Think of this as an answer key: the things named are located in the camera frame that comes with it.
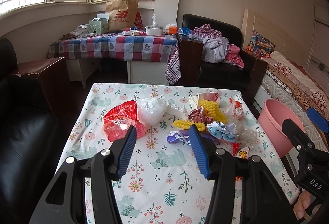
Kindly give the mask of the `person's right hand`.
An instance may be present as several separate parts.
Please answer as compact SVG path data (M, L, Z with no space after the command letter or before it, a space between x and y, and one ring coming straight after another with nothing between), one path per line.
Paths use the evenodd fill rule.
M313 198L313 196L306 190L304 190L299 195L299 198L293 208L293 211L294 211L294 214L295 214L297 220L300 220L303 217L305 217L306 210L310 206L310 204L312 202L312 198Z

